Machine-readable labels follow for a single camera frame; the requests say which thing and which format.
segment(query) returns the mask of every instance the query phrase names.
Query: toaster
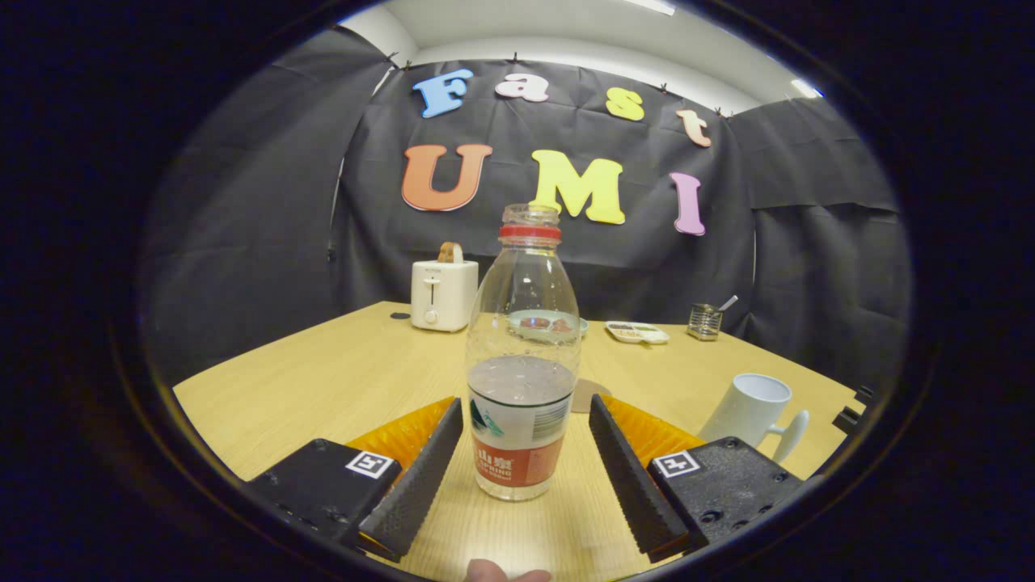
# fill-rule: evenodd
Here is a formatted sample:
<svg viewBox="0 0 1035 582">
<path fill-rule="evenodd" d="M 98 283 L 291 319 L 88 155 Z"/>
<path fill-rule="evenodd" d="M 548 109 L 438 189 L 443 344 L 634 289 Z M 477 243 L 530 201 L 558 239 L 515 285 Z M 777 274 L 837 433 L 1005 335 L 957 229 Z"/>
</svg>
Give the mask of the toaster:
<svg viewBox="0 0 1035 582">
<path fill-rule="evenodd" d="M 460 244 L 453 245 L 452 262 L 417 261 L 410 279 L 410 322 L 422 329 L 463 329 L 477 292 L 478 263 L 465 261 Z"/>
</svg>

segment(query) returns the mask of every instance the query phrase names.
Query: plastic bottle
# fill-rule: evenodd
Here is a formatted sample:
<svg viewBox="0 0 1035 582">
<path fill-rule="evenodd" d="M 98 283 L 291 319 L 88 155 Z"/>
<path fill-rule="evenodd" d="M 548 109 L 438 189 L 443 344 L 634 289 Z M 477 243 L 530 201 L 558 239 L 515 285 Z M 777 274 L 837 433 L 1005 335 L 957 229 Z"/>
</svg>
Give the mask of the plastic bottle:
<svg viewBox="0 0 1035 582">
<path fill-rule="evenodd" d="M 582 333 L 557 257 L 559 222 L 550 207 L 506 207 L 503 250 L 471 312 L 466 367 L 475 479 L 500 499 L 531 499 L 549 489 L 571 412 Z"/>
</svg>

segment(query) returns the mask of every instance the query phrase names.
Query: orange label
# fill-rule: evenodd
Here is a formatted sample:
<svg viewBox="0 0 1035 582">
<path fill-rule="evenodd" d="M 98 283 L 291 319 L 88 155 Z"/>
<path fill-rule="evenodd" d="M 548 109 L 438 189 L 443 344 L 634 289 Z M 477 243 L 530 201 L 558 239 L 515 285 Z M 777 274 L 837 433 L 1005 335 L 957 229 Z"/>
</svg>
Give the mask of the orange label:
<svg viewBox="0 0 1035 582">
<path fill-rule="evenodd" d="M 481 476 L 507 487 L 528 487 L 554 474 L 561 454 L 561 437 L 546 446 L 504 450 L 490 446 L 478 437 L 474 441 L 474 466 Z"/>
</svg>

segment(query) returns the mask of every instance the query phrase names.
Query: white mug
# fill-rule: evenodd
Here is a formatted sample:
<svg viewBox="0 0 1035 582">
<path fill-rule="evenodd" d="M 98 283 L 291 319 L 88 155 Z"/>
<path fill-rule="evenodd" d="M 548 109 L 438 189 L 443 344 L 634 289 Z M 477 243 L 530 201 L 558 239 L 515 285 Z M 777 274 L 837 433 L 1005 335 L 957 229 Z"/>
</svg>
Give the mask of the white mug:
<svg viewBox="0 0 1035 582">
<path fill-rule="evenodd" d="M 706 442 L 735 436 L 758 447 L 766 433 L 780 435 L 773 461 L 781 463 L 791 454 L 808 426 L 808 411 L 802 410 L 786 428 L 776 426 L 780 412 L 791 401 L 791 388 L 776 378 L 762 374 L 738 374 L 698 433 Z"/>
</svg>

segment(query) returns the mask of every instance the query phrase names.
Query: foam letter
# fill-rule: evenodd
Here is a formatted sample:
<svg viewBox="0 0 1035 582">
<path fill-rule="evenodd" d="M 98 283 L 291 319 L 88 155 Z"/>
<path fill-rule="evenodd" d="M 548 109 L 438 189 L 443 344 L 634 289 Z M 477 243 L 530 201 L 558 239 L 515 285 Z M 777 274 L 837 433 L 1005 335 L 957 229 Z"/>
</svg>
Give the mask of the foam letter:
<svg viewBox="0 0 1035 582">
<path fill-rule="evenodd" d="M 426 81 L 421 81 L 413 86 L 424 95 L 424 103 L 427 108 L 421 113 L 424 117 L 435 117 L 440 113 L 452 111 L 459 108 L 464 101 L 452 98 L 452 95 L 463 95 L 467 93 L 467 83 L 463 79 L 470 79 L 474 74 L 470 69 L 462 68 L 438 77 L 433 77 Z"/>
<path fill-rule="evenodd" d="M 698 114 L 693 110 L 684 109 L 677 111 L 676 115 L 683 118 L 683 128 L 686 129 L 686 135 L 689 136 L 693 143 L 701 147 L 709 147 L 711 145 L 711 140 L 706 138 L 704 133 L 701 132 L 701 128 L 707 127 L 708 124 L 705 123 L 704 119 L 698 118 Z"/>
<path fill-rule="evenodd" d="M 504 97 L 522 97 L 526 101 L 546 100 L 546 87 L 550 82 L 535 75 L 513 74 L 504 77 L 505 81 L 496 86 L 496 92 Z"/>
<path fill-rule="evenodd" d="M 586 209 L 586 217 L 597 223 L 620 225 L 625 214 L 618 204 L 618 175 L 622 166 L 610 159 L 594 159 L 586 172 L 580 176 L 568 156 L 559 151 L 537 149 L 532 158 L 539 163 L 539 186 L 535 192 L 534 204 L 541 204 L 561 211 L 557 203 L 557 192 L 568 209 L 568 214 L 578 216 L 589 197 L 593 203 Z"/>
<path fill-rule="evenodd" d="M 615 117 L 624 117 L 633 121 L 644 118 L 644 108 L 640 107 L 644 98 L 635 91 L 612 87 L 608 89 L 608 103 L 603 104 L 608 108 L 608 113 Z"/>
<path fill-rule="evenodd" d="M 701 210 L 698 208 L 698 187 L 701 185 L 701 180 L 679 172 L 673 172 L 669 177 L 676 182 L 676 197 L 679 200 L 676 230 L 701 236 L 705 233 L 705 226 L 701 224 Z"/>
<path fill-rule="evenodd" d="M 481 144 L 462 145 L 456 148 L 462 162 L 456 187 L 439 192 L 432 187 L 435 164 L 446 152 L 440 145 L 413 146 L 406 150 L 410 162 L 403 176 L 403 200 L 417 210 L 455 210 L 467 204 L 478 192 L 481 163 L 493 153 L 493 148 Z"/>
</svg>

